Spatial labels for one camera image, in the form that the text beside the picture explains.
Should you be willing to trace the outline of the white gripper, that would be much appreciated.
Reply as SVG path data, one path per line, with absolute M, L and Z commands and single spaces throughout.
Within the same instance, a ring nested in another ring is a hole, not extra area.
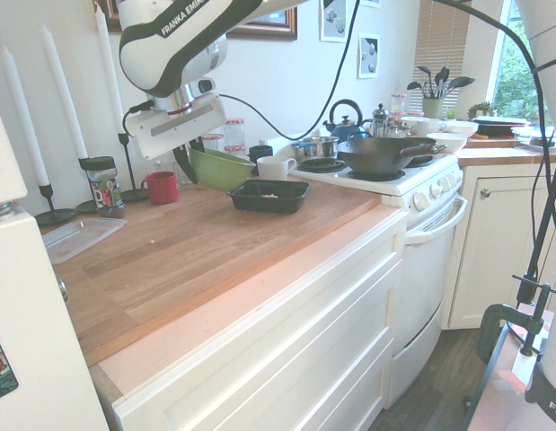
M 193 183 L 198 183 L 184 144 L 204 152 L 200 136 L 225 124 L 225 110 L 217 94 L 204 95 L 192 103 L 189 113 L 171 116 L 166 110 L 147 110 L 126 120 L 128 131 L 136 138 L 145 159 L 154 159 L 169 151 Z

